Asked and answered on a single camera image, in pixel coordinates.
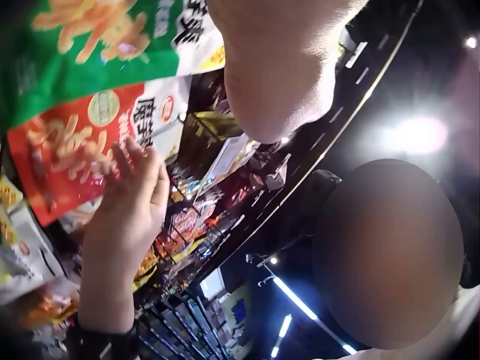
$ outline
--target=hand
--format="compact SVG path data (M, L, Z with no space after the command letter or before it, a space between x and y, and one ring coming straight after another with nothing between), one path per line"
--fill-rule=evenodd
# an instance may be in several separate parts
M118 175L105 176L102 204L85 229L79 321L95 331L125 333L133 323L132 282L165 218L169 179L152 147L127 139L128 163L113 147Z
M273 143L331 107L340 33L367 0L207 0L225 42L228 103Z

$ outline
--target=white shirt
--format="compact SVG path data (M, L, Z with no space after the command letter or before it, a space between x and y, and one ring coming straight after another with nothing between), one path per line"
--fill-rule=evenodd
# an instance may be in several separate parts
M478 316L480 286L459 287L457 299L437 327L418 343L398 350L369 349L341 360L434 360L445 354L462 338Z

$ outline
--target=red snack bag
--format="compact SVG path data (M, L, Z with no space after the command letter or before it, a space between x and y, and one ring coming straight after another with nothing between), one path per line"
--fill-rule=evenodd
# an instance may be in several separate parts
M165 157L176 154L189 89L189 78L165 78L106 90L10 130L10 152L40 224L103 193L102 172L115 167L114 142L122 147L131 136Z

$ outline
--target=ceiling light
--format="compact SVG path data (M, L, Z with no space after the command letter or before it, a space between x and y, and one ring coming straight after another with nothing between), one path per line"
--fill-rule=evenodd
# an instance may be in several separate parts
M272 354L270 355L272 358L276 358L276 355L278 354L278 348L275 346L272 349Z
M473 36L470 36L467 40L465 40L465 46L468 48L474 49L477 47L477 39Z
M388 139L397 151L426 154L438 151L446 142L447 129L435 118L416 118L401 122Z
M290 298L290 300L295 303L295 305L297 305L305 314L307 314L309 318L312 320L318 319L318 316L315 315L315 313L310 310L307 305L305 305L303 301L300 300L299 297L295 295L282 280L280 280L280 278L274 277L273 282Z
M285 334L287 333L288 327L290 326L291 322L292 315L285 316L285 320L283 321L282 328L280 329L280 333L278 334L278 336L285 337Z
M357 351L354 348L352 348L350 345L345 344L343 348L346 351L348 351L351 355L355 355L357 353Z

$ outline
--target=green snack bag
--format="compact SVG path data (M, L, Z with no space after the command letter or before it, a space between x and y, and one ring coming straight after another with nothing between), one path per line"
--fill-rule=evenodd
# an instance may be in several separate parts
M99 91L225 64L205 0L40 0L15 44L3 130Z

